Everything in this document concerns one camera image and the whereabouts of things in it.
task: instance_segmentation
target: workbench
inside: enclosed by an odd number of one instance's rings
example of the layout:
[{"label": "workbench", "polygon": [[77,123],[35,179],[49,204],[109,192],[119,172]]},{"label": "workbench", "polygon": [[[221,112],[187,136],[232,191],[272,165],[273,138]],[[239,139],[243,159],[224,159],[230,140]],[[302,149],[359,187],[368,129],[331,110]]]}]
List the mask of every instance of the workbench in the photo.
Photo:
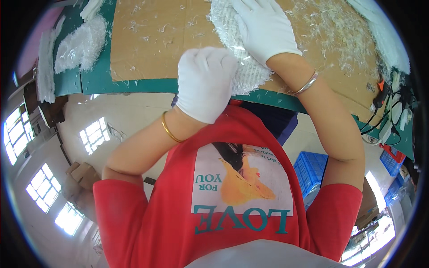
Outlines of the workbench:
[{"label": "workbench", "polygon": [[[79,13],[85,7],[87,0],[84,4],[79,7],[76,5],[66,6],[62,12],[66,16],[62,31],[58,36],[54,46],[54,59],[57,54],[58,46],[60,42],[82,23],[83,19],[79,16]],[[100,13],[108,22],[107,31],[111,32],[112,22],[115,13],[115,0],[107,0],[101,7]],[[100,57],[95,63],[94,69],[91,72],[80,73],[78,68],[66,70],[63,73],[54,75],[55,82],[55,95],[65,96],[75,93],[83,93],[84,95],[90,94],[104,94],[104,93],[124,93],[124,92],[158,92],[158,93],[177,93],[178,85],[177,79],[141,79],[133,81],[118,81],[113,82],[110,74],[110,49],[111,49],[111,38],[107,36],[107,43],[100,53]],[[307,113],[300,101],[294,97],[284,93],[277,93],[275,91],[258,89],[251,92],[249,95],[234,96],[233,99],[239,99],[249,102],[257,102],[266,105],[272,105],[280,108],[285,108],[301,113]],[[353,116],[359,128],[365,124],[359,122],[356,116]],[[413,148],[412,148],[412,123],[411,120],[405,125],[404,131],[398,130],[401,135],[401,141],[393,147],[400,152],[407,155],[412,160]],[[374,129],[368,134],[378,139],[380,129]],[[394,144],[399,140],[398,136],[391,135],[387,140],[387,144]]]}]

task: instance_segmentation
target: printed graphic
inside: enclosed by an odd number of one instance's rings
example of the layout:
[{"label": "printed graphic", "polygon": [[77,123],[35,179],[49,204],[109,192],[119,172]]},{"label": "printed graphic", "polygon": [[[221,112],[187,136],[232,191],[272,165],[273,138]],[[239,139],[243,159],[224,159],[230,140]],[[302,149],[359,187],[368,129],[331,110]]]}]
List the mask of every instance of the printed graphic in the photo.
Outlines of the printed graphic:
[{"label": "printed graphic", "polygon": [[198,150],[191,213],[195,206],[198,213],[225,212],[232,206],[236,214],[260,215],[262,210],[293,215],[289,180],[274,154],[268,148],[224,142]]}]

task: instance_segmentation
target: floor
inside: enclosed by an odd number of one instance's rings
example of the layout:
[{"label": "floor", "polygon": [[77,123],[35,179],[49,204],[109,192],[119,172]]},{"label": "floor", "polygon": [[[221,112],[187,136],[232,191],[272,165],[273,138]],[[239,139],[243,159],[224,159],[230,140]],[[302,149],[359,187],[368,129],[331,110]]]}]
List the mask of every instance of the floor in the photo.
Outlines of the floor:
[{"label": "floor", "polygon": [[[70,161],[87,162],[101,172],[109,154],[120,143],[121,136],[123,138],[131,136],[154,121],[162,112],[170,109],[173,97],[174,94],[170,93],[132,93],[128,96],[122,94],[70,95],[64,108],[66,120],[58,124],[63,146]],[[101,136],[106,129],[104,124],[115,129],[117,137]],[[84,129],[89,136],[88,140],[80,135]],[[283,149],[292,163],[296,161],[301,151],[325,154],[316,129],[306,114],[298,115],[298,126],[284,144]],[[371,171],[382,194],[385,195],[393,178],[389,176],[379,160],[382,151],[378,146],[365,144],[365,174]],[[143,177],[157,179],[164,167],[165,159],[166,156],[163,156]],[[145,183],[148,199],[152,189],[152,185]]]}]

